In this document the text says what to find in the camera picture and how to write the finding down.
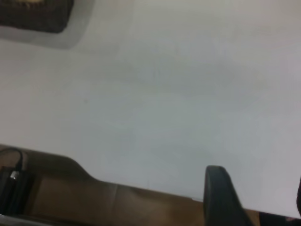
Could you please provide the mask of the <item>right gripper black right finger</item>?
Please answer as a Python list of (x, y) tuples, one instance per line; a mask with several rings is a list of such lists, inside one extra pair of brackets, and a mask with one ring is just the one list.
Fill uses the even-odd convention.
[(298, 213), (301, 216), (301, 179), (300, 179), (299, 187), (298, 187), (298, 191), (297, 191), (296, 206), (297, 206)]

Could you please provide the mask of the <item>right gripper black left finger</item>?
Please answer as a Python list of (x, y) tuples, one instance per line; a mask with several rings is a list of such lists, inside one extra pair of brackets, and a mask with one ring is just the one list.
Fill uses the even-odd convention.
[(224, 167), (207, 166), (203, 195), (206, 226), (252, 226)]

